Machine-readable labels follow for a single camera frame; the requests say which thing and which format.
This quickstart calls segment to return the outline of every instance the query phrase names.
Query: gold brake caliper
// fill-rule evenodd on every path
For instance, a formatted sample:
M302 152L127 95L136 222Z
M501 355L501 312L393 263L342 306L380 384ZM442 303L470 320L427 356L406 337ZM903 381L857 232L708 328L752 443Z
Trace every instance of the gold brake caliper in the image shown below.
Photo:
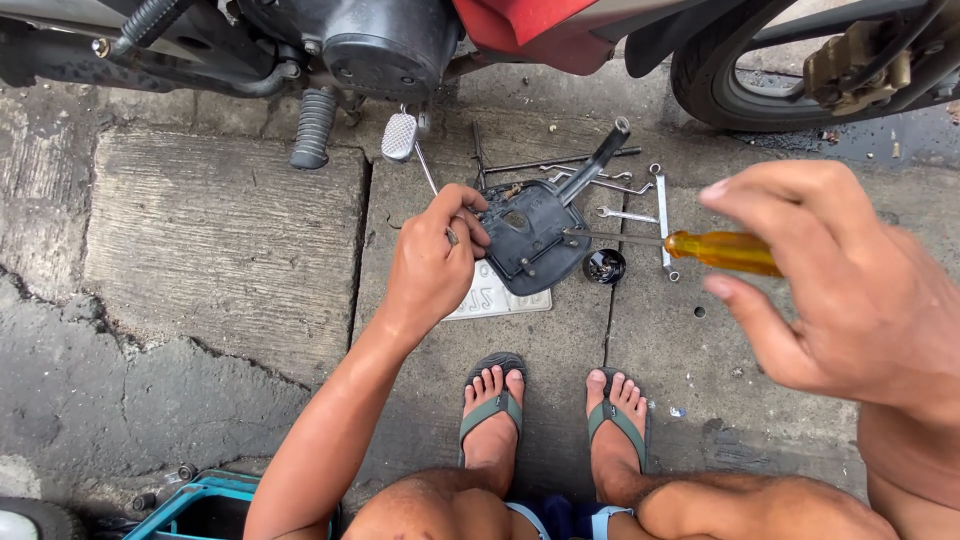
M863 69L879 53L879 21L854 22L842 36L831 37L804 61L804 94L834 116L852 114L886 99L910 84L910 49L902 51L864 86L841 92L842 78Z

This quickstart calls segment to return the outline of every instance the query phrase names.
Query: foot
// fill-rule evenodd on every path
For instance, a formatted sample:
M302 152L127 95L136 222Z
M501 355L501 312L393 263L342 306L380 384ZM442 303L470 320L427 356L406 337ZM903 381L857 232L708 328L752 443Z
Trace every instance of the foot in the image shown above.
M587 416L603 401L603 388L607 376L599 369L587 375ZM640 396L640 389L622 373L613 376L610 402L617 410L627 415L640 436L645 436L644 423L647 417L647 399ZM604 422L597 428L590 444L590 470L597 488L597 501L625 505L621 493L630 477L640 475L640 458L630 439L613 422Z
M473 384L464 389L467 406L464 418L476 407L503 391L503 385L523 408L523 376L517 369L511 370L504 381L503 368L493 366L483 370L480 377L473 378ZM510 488L514 477L514 458L516 441L519 434L516 425L506 411L500 411L481 422L464 438L465 467L485 471L489 476L491 489L502 499Z

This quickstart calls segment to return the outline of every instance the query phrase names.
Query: green flip-flop strap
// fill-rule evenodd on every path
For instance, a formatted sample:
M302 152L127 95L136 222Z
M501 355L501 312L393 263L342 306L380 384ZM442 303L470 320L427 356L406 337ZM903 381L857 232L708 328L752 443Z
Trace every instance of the green flip-flop strap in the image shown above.
M523 427L523 411L520 409L520 404L517 403L514 397L510 395L510 392L504 388L499 396L490 398L478 405L464 418L463 422L460 423L460 446L464 446L464 437L466 437L473 428L476 428L481 422L500 411L507 411L507 414L509 414L510 418L514 421L516 432L520 433Z
M634 423L630 421L630 418L627 418L626 414L610 403L609 399L605 399L594 407L587 418L587 430L590 434L590 443L593 443L593 435L596 434L597 429L603 424L604 420L610 420L623 431L623 434L627 435L631 444L634 445L636 456L640 459L640 473L646 471L647 447L643 444L643 437L640 436L640 432L636 429Z

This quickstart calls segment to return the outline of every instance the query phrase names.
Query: red motorcycle body panel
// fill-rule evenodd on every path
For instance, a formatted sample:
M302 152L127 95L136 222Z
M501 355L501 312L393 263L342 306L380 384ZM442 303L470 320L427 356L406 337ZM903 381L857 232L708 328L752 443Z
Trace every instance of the red motorcycle body panel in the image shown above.
M591 32L671 0L453 0L467 34L481 51L590 75L615 42Z

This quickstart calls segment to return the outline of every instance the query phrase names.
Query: screwdriver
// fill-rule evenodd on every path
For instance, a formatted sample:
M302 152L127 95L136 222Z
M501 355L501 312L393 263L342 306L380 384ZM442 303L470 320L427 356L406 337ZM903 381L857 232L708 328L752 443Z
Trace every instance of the screwdriver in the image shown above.
M783 277L774 262L773 255L770 254L770 246L751 233L691 234L687 231L677 231L663 239L579 229L564 229L564 234L658 246L672 257L694 257L714 268L739 270L775 278Z

